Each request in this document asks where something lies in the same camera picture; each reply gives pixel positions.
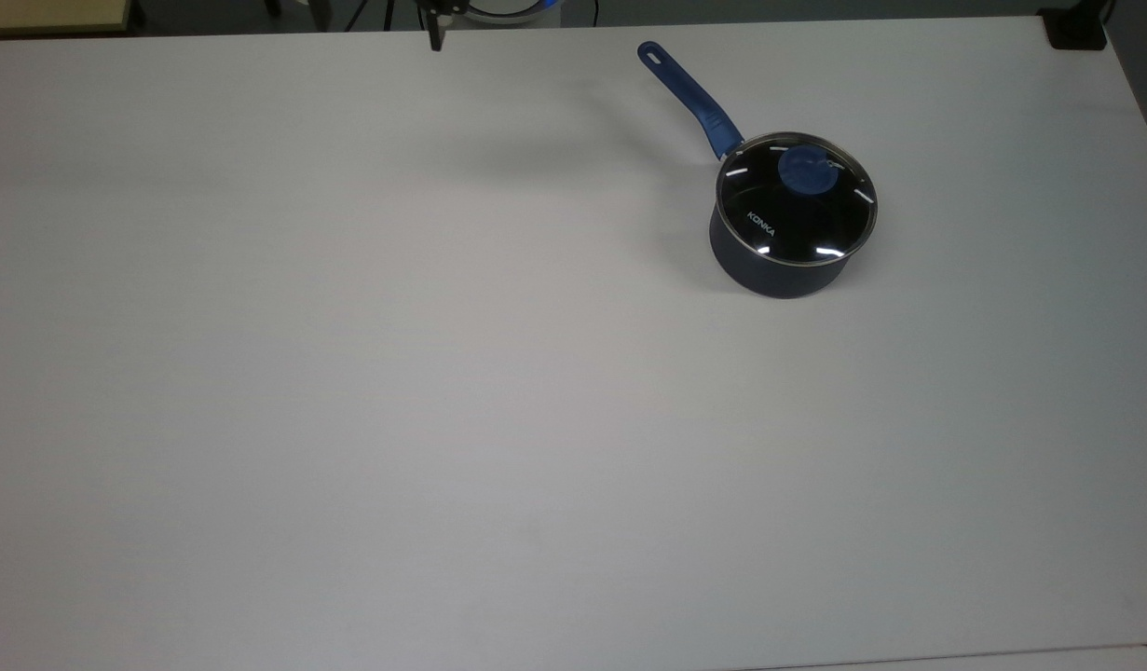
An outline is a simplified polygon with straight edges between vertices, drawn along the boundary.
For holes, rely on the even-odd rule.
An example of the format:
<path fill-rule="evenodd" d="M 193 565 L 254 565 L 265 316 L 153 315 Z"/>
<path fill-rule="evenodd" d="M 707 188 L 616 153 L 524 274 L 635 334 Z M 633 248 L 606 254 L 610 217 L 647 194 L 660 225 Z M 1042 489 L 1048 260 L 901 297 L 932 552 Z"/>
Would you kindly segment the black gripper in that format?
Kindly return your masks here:
<path fill-rule="evenodd" d="M 443 37 L 444 26 L 442 18 L 444 16 L 454 16 L 454 14 L 463 14 L 468 11 L 467 0 L 421 0 L 420 11 L 423 14 L 430 14 L 430 48 L 435 52 L 440 52 L 443 49 Z"/>

